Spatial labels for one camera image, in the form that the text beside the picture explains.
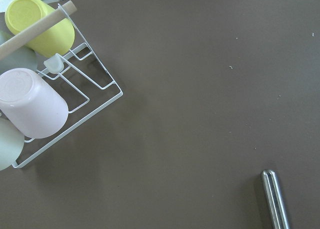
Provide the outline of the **steel muddler black tip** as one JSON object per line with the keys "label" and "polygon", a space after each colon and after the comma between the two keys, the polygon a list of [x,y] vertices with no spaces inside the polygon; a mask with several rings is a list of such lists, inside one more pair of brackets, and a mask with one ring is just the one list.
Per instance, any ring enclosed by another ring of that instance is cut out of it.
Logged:
{"label": "steel muddler black tip", "polygon": [[261,179],[273,228],[290,229],[287,210],[277,174],[271,169],[265,169],[261,172]]}

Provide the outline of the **pink cup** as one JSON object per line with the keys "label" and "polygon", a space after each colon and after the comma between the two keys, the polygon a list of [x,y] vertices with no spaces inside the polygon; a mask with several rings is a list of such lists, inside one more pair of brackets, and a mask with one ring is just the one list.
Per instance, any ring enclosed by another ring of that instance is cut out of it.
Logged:
{"label": "pink cup", "polygon": [[14,68],[0,75],[0,110],[28,138],[43,139],[66,123],[66,101],[36,72]]}

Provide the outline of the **grey cup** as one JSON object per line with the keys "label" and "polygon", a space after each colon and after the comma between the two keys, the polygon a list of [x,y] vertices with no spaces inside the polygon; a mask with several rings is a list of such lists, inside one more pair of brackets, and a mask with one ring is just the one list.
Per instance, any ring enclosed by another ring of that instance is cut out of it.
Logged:
{"label": "grey cup", "polygon": [[0,74],[15,68],[26,68],[35,71],[38,68],[36,53],[22,46],[0,61]]}

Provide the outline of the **white cup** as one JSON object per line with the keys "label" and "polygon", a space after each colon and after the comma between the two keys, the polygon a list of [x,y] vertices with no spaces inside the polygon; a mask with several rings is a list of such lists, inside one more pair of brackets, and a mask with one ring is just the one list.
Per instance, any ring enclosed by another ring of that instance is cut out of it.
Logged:
{"label": "white cup", "polygon": [[0,170],[12,165],[20,156],[25,136],[7,119],[0,119]]}

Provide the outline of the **yellow cup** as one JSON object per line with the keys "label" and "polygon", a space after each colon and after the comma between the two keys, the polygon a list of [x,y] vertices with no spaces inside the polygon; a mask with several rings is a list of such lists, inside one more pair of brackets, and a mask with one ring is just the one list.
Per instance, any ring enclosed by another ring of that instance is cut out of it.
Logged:
{"label": "yellow cup", "polygon": [[65,12],[74,9],[64,5],[64,10],[54,9],[41,0],[13,0],[5,11],[7,28],[14,34],[22,34],[26,46],[38,54],[50,58],[64,55],[73,46],[75,29]]}

